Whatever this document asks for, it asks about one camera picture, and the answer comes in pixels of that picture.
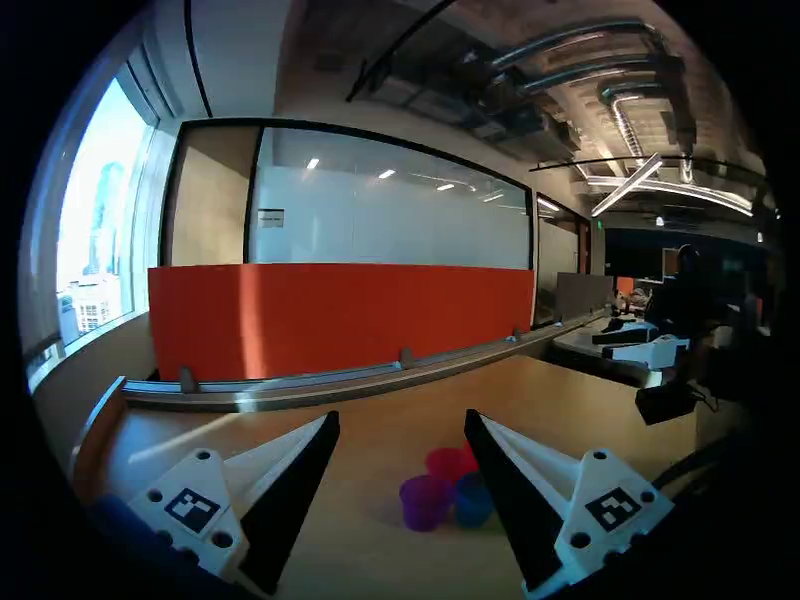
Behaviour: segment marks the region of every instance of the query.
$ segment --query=wooden table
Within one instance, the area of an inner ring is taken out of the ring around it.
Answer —
[[[277,598],[522,598],[521,575],[494,515],[474,531],[452,522],[408,531],[398,488],[426,454],[464,443],[477,408],[524,435],[580,457],[604,446],[652,478],[695,447],[695,415],[646,427],[636,389],[524,356],[379,396],[248,414],[131,410],[103,459],[104,491],[128,500],[186,453],[227,458],[327,412],[341,436]]]

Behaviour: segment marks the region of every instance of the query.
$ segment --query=building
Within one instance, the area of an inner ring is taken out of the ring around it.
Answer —
[[[115,271],[117,242],[115,212],[120,204],[119,194],[122,191],[124,175],[124,167],[116,162],[108,163],[100,171],[89,234],[89,264],[83,269],[84,275]]]
[[[84,275],[79,281],[70,284],[69,293],[81,335],[122,314],[120,282],[114,275]]]
[[[72,296],[69,294],[59,295],[58,308],[58,326],[61,331],[61,340],[66,346],[81,335],[78,329],[78,313],[72,303]]]

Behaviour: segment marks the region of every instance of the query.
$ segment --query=purple cup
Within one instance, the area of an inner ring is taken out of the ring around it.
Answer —
[[[433,531],[447,517],[455,499],[453,484],[438,477],[420,475],[400,486],[403,521],[412,531]]]

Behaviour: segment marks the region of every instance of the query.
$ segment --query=plastic cup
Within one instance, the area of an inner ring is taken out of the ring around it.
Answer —
[[[447,518],[453,503],[453,485],[430,475],[409,479],[400,486],[403,521],[412,531],[433,531]]]
[[[472,469],[461,448],[437,448],[425,459],[428,473],[453,485]]]
[[[494,510],[492,497],[480,473],[464,475],[456,484],[456,521],[462,527],[480,527]]]

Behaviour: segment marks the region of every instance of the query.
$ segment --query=person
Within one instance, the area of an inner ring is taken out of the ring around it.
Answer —
[[[714,277],[703,268],[700,253],[684,244],[678,250],[678,272],[653,291],[644,319],[662,334],[697,339],[713,329],[724,314],[713,285]]]

